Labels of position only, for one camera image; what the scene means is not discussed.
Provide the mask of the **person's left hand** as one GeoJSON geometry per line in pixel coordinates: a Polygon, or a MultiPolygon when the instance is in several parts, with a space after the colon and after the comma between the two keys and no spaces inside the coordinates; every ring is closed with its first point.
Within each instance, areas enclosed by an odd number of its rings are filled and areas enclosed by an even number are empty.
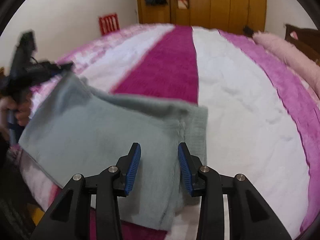
{"type": "Polygon", "coordinates": [[[6,140],[9,140],[8,111],[14,111],[17,123],[20,126],[27,125],[31,114],[31,97],[32,93],[28,92],[20,104],[17,104],[11,97],[6,96],[1,98],[1,135],[3,135],[6,140]]]}

